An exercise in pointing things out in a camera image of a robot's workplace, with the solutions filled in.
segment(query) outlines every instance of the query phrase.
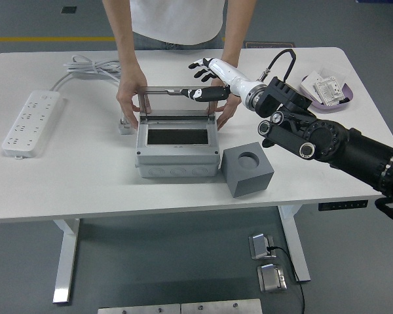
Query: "white t-shirt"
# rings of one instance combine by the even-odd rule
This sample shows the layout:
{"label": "white t-shirt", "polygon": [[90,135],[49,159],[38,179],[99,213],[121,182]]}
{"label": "white t-shirt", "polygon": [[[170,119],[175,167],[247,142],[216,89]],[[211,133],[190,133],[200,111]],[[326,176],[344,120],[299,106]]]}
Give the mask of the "white t-shirt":
{"label": "white t-shirt", "polygon": [[132,30],[173,44],[200,44],[223,25],[225,0],[130,0]]}

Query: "cable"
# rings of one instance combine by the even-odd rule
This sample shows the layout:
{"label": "cable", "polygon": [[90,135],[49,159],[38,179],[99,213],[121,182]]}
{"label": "cable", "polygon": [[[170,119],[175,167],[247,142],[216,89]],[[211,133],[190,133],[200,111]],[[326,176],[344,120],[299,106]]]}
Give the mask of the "cable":
{"label": "cable", "polygon": [[50,90],[55,90],[57,86],[65,80],[67,77],[73,74],[84,74],[84,75],[104,75],[109,77],[116,82],[120,81],[121,77],[121,65],[119,60],[108,59],[103,61],[93,61],[81,55],[74,55],[71,57],[72,62],[65,63],[67,67],[67,74],[64,75]]}
{"label": "cable", "polygon": [[281,51],[281,52],[280,52],[279,54],[277,54],[277,55],[275,56],[275,58],[271,61],[271,64],[267,67],[267,70],[266,70],[266,72],[269,72],[269,71],[271,70],[272,66],[274,65],[275,61],[276,61],[280,56],[282,56],[283,54],[285,54],[286,52],[288,52],[288,53],[291,54],[292,61],[291,61],[291,63],[290,63],[290,66],[289,66],[288,69],[287,69],[286,74],[284,75],[284,79],[282,80],[284,83],[286,82],[288,76],[290,75],[291,70],[293,69],[293,66],[294,66],[294,64],[295,64],[295,60],[296,60],[296,58],[297,58],[296,55],[295,55],[294,50],[292,50],[292,49],[284,49],[283,51]]}
{"label": "cable", "polygon": [[306,301],[305,301],[305,298],[304,298],[303,286],[301,285],[299,276],[297,275],[297,272],[295,271],[295,267],[294,267],[293,261],[292,261],[290,255],[287,253],[287,251],[284,250],[283,248],[281,248],[281,247],[267,247],[267,250],[268,250],[269,252],[270,252],[271,250],[275,250],[275,249],[279,249],[279,250],[281,250],[282,252],[284,252],[284,253],[287,255],[287,257],[288,257],[288,260],[290,261],[291,269],[292,269],[292,271],[294,272],[295,279],[296,279],[296,280],[298,281],[298,283],[299,283],[300,291],[301,291],[301,296],[303,297],[303,309],[302,309],[302,314],[304,314],[304,310],[305,310],[305,308],[306,308]]}

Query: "gray cube block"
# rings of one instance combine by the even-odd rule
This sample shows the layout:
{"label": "gray cube block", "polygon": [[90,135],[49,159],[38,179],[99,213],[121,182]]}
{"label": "gray cube block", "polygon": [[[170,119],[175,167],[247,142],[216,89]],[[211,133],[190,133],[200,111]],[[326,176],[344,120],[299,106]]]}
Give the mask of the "gray cube block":
{"label": "gray cube block", "polygon": [[225,149],[221,171],[234,198],[265,190],[274,174],[258,142]]}

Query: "white cable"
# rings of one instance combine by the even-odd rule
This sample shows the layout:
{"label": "white cable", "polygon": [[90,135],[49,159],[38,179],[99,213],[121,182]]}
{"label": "white cable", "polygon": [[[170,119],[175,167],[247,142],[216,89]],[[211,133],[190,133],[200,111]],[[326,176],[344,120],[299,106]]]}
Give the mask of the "white cable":
{"label": "white cable", "polygon": [[71,59],[73,60],[72,62],[64,64],[64,67],[67,67],[67,74],[58,80],[58,82],[50,90],[55,90],[64,79],[74,73],[86,75],[105,75],[116,82],[120,81],[121,65],[119,64],[119,60],[108,59],[103,61],[93,61],[80,55],[74,55],[71,57]]}

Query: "yellow floor line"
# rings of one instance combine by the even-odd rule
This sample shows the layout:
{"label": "yellow floor line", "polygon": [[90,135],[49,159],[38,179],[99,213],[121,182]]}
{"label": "yellow floor line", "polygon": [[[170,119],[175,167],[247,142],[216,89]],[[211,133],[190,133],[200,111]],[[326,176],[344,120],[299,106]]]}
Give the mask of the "yellow floor line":
{"label": "yellow floor line", "polygon": [[115,41],[114,37],[0,37],[0,42],[27,41]]}

